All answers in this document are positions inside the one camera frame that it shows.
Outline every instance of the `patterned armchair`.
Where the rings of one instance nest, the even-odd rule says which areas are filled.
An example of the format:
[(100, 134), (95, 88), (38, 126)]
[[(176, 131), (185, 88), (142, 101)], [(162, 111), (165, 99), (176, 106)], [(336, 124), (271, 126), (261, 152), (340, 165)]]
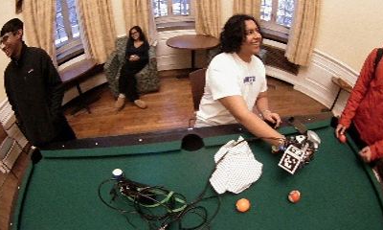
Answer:
[[(107, 81), (115, 97), (119, 95), (119, 77), (120, 67), (125, 63), (125, 48), (126, 48), (128, 36), (119, 37), (115, 42), (116, 51), (109, 55), (104, 70), (107, 75)], [(158, 90), (158, 77), (157, 77), (157, 62), (156, 62), (156, 47), (149, 48), (149, 64), (144, 67), (140, 73), (136, 75), (138, 82), (138, 93), (149, 93)]]

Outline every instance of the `table leg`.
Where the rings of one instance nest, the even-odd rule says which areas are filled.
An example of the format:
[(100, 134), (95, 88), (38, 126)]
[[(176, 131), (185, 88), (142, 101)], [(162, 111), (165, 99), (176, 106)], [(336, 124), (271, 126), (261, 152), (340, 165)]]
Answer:
[(196, 50), (192, 50), (192, 69), (196, 70)]
[(89, 105), (92, 104), (92, 103), (95, 103), (96, 101), (99, 101), (100, 100), (100, 97), (96, 97), (96, 98), (93, 98), (93, 99), (91, 99), (91, 100), (85, 100), (84, 99), (84, 97), (83, 97), (83, 93), (81, 93), (81, 90), (80, 90), (80, 84), (77, 83), (76, 84), (76, 88), (77, 88), (77, 90), (79, 90), (79, 96), (77, 96), (77, 98), (79, 98), (79, 105), (77, 105), (77, 107), (75, 108), (75, 110), (72, 111), (72, 115), (75, 115), (81, 109), (84, 109), (85, 108), (85, 110), (87, 110), (87, 112), (91, 114), (91, 110), (89, 110)]
[(331, 106), (331, 111), (332, 111), (334, 108), (335, 108), (335, 102), (336, 102), (336, 100), (338, 100), (338, 98), (339, 98), (340, 93), (342, 93), (342, 88), (339, 88), (339, 91), (336, 92), (335, 100), (334, 100), (334, 103), (332, 103), (332, 106)]

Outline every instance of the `radiator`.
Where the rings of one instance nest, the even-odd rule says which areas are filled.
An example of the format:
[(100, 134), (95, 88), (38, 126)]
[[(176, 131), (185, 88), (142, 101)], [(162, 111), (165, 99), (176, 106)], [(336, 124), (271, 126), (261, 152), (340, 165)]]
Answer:
[(262, 45), (262, 49), (267, 50), (267, 58), (265, 63), (267, 66), (271, 66), (294, 75), (298, 75), (299, 65), (288, 61), (287, 57), (284, 56), (283, 49), (266, 44)]

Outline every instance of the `person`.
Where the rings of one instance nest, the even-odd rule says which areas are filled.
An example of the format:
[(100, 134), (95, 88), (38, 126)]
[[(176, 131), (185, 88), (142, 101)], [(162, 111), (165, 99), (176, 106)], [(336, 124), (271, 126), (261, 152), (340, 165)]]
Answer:
[(63, 82), (48, 53), (27, 47), (23, 22), (14, 18), (0, 30), (0, 50), (11, 59), (4, 71), (4, 89), (16, 124), (35, 147), (76, 139), (63, 114)]
[(373, 49), (367, 56), (335, 128), (336, 138), (346, 130), (356, 134), (361, 159), (372, 164), (383, 158), (383, 57), (373, 70), (376, 54)]
[(129, 35), (125, 63), (120, 69), (116, 109), (120, 109), (125, 105), (126, 97), (138, 108), (146, 108), (145, 102), (140, 100), (136, 74), (144, 69), (149, 61), (149, 43), (140, 26), (130, 28)]
[[(219, 38), (222, 53), (207, 67), (205, 94), (194, 127), (241, 123), (274, 146), (284, 137), (266, 123), (279, 127), (280, 118), (270, 111), (266, 68), (255, 55), (261, 50), (261, 28), (253, 16), (235, 14)], [(254, 106), (263, 119), (253, 112)]]

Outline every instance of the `curly hair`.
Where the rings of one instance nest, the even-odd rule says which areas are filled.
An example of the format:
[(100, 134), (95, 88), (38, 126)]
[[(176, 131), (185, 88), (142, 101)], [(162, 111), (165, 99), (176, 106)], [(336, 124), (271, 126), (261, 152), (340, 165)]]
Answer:
[(222, 52), (233, 53), (241, 50), (241, 44), (245, 41), (245, 21), (247, 20), (253, 20), (258, 29), (261, 29), (259, 23), (253, 16), (247, 14), (233, 15), (219, 34)]
[(129, 39), (133, 40), (133, 38), (132, 38), (132, 36), (130, 36), (132, 30), (136, 30), (136, 31), (140, 33), (140, 40), (141, 40), (141, 41), (145, 41), (144, 31), (142, 31), (142, 29), (141, 29), (140, 26), (134, 26), (133, 28), (130, 28), (129, 33), (128, 33)]

